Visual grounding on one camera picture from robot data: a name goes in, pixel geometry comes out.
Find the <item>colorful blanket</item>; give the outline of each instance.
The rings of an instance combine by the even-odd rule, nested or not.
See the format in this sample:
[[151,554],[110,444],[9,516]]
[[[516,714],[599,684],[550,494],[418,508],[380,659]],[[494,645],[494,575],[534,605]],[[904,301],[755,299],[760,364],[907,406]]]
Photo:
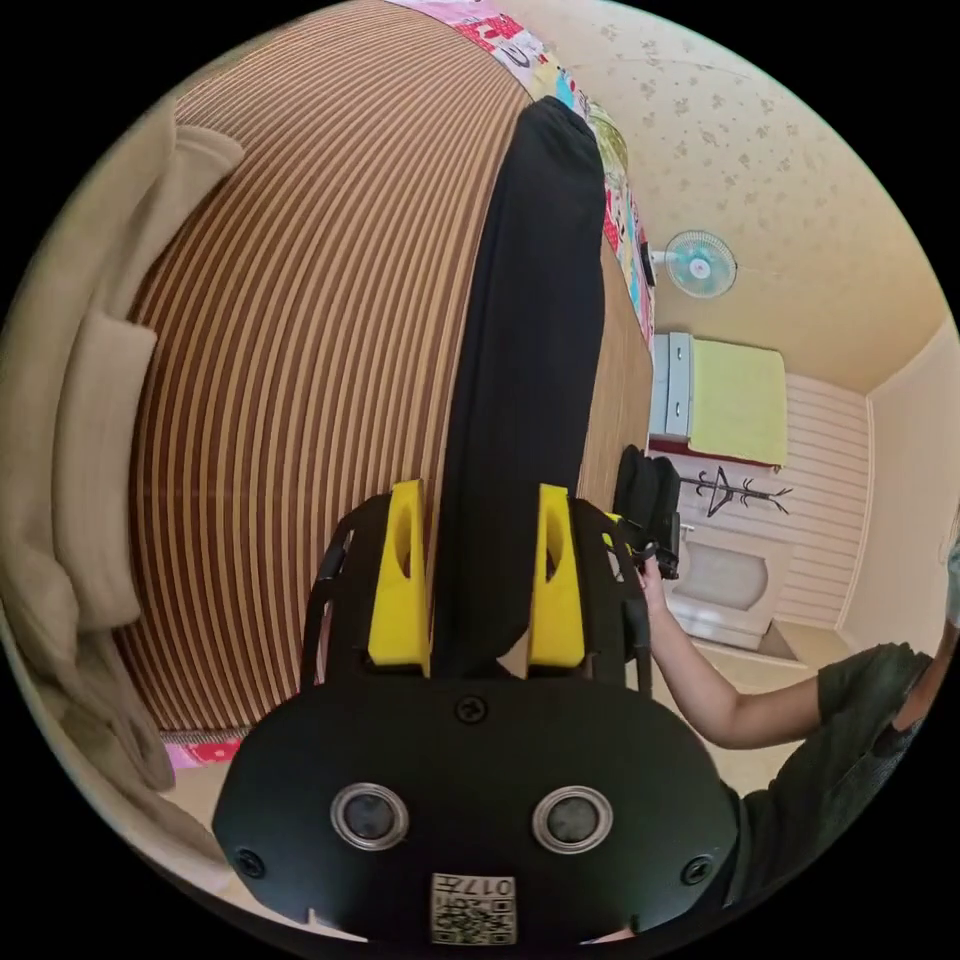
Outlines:
[[586,121],[597,138],[607,193],[604,235],[613,248],[630,299],[653,351],[653,290],[640,260],[646,234],[636,198],[627,183],[627,145],[610,115],[578,86],[570,72],[529,30],[500,13],[489,0],[387,0],[439,20],[473,41],[503,64],[533,97],[554,96]]

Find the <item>yellow bracket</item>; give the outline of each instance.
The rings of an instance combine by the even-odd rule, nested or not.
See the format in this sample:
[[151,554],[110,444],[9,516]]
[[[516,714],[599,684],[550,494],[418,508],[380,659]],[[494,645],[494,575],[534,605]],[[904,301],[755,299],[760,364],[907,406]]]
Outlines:
[[[553,575],[547,576],[547,556]],[[530,610],[530,666],[572,669],[586,654],[570,504],[563,487],[540,485]]]
[[378,667],[418,665],[430,675],[423,490],[419,480],[394,485],[380,560],[367,653]]

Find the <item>black pants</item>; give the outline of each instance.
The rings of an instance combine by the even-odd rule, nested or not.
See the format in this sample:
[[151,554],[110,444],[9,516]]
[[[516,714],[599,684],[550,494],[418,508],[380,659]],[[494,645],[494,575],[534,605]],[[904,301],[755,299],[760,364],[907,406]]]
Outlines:
[[575,492],[603,335],[603,166],[548,97],[518,117],[474,269],[434,578],[435,676],[487,672],[527,627],[541,483]]

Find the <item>beige wall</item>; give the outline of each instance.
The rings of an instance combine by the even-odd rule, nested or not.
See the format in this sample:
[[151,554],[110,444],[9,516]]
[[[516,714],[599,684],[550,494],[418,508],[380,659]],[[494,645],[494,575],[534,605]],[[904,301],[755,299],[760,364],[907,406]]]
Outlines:
[[668,21],[598,0],[498,0],[617,122],[653,247],[715,232],[740,264],[717,300],[663,277],[661,330],[779,350],[792,373],[867,393],[947,307],[873,175],[766,74]]
[[873,500],[841,632],[858,649],[908,641],[932,653],[960,505],[960,338],[952,319],[868,400]]

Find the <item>person's hand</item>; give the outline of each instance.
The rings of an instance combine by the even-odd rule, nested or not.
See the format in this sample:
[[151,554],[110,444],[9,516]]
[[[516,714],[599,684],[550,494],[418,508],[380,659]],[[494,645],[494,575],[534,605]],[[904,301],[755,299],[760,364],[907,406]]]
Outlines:
[[667,598],[663,592],[663,579],[656,557],[647,557],[643,569],[638,571],[640,586],[647,599],[647,612],[653,616],[667,609]]

